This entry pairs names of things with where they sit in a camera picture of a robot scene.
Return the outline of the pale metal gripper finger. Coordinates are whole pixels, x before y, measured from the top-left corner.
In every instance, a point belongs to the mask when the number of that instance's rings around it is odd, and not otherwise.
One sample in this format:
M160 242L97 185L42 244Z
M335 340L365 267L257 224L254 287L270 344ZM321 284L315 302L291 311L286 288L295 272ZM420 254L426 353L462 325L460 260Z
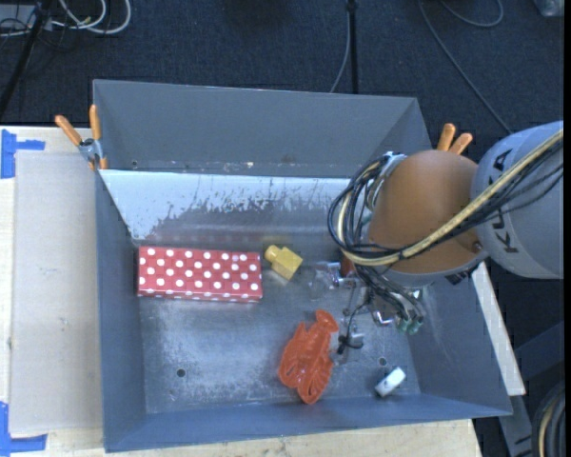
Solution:
M363 346L364 333L358 330L355 318L350 317L344 322L343 330L337 338L335 362L337 364L347 364L356 361Z
M313 271L313 278L309 282L312 300L318 300L330 290L354 289L359 285L357 271L349 260L318 262L313 266Z

